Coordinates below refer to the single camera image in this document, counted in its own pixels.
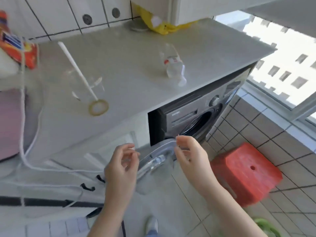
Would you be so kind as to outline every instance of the black handle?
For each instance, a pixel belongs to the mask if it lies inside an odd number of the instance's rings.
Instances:
[[[94,186],[92,186],[91,189],[89,189],[88,187],[86,187],[85,183],[82,183],[80,185],[80,187],[82,187],[86,191],[95,191],[95,187]]]
[[[102,179],[100,175],[97,175],[97,176],[96,176],[96,178],[97,178],[99,181],[101,181],[101,182],[105,183],[105,180],[104,180],[104,179]]]

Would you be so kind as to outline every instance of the plastic bottle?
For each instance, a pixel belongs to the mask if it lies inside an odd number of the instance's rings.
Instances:
[[[166,43],[164,51],[160,53],[164,65],[167,67],[167,75],[169,78],[176,80],[178,86],[183,87],[186,84],[184,77],[185,66],[180,59],[175,47]]]

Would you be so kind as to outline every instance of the plastic stool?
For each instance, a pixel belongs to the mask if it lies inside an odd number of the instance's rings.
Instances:
[[[216,156],[212,170],[222,184],[233,190],[233,197],[246,207],[265,198],[282,180],[281,171],[250,143]]]

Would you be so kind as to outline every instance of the foot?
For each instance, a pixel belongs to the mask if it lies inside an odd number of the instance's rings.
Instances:
[[[158,220],[151,216],[148,218],[146,223],[146,235],[148,234],[157,234],[158,233]]]

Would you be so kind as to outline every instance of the white countertop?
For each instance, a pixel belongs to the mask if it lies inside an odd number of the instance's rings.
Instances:
[[[63,40],[84,75],[103,76],[109,110],[99,116],[62,85],[72,69],[56,42],[41,45],[45,106],[30,160],[41,160],[124,120],[149,112],[271,54],[274,50],[214,20],[162,36],[125,26]],[[159,44],[172,43],[185,64],[187,84],[172,86],[159,56]],[[38,70],[29,72],[34,75]]]

